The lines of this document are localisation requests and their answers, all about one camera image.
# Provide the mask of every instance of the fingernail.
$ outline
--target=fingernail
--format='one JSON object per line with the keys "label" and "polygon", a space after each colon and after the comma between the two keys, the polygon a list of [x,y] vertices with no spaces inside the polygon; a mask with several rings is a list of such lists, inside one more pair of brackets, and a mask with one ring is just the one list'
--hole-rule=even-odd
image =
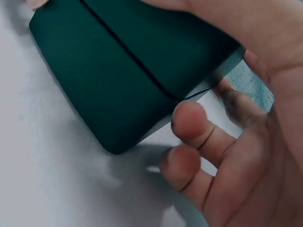
{"label": "fingernail", "polygon": [[44,6],[49,0],[27,0],[27,4],[32,9],[38,9]]}

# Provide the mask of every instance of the green box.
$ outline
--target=green box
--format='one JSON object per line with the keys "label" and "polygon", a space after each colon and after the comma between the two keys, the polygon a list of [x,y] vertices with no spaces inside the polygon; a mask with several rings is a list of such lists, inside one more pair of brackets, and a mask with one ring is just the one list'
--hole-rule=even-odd
{"label": "green box", "polygon": [[75,110],[121,154],[197,100],[243,57],[222,31],[139,0],[51,0],[30,30]]}

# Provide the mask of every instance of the palm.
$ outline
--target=palm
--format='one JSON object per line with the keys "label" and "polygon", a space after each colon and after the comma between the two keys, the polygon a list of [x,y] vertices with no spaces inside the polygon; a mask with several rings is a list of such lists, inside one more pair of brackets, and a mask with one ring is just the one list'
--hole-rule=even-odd
{"label": "palm", "polygon": [[211,226],[302,226],[303,178],[274,109],[226,152],[205,200]]}

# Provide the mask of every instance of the green object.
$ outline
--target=green object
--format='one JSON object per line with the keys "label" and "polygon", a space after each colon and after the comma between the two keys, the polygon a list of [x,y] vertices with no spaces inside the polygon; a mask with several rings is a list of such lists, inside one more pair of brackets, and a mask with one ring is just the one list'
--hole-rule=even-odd
{"label": "green object", "polygon": [[29,26],[71,104],[114,154],[163,126],[178,102],[214,86],[242,58],[218,29],[139,0],[51,0]]}

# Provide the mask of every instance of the case lid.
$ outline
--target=case lid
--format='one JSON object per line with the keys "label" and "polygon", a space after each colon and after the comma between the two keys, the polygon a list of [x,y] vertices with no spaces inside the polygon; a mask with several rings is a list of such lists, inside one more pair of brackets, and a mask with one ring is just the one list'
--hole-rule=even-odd
{"label": "case lid", "polygon": [[80,1],[125,45],[148,76],[178,98],[184,98],[240,46],[188,13],[158,9],[139,0]]}

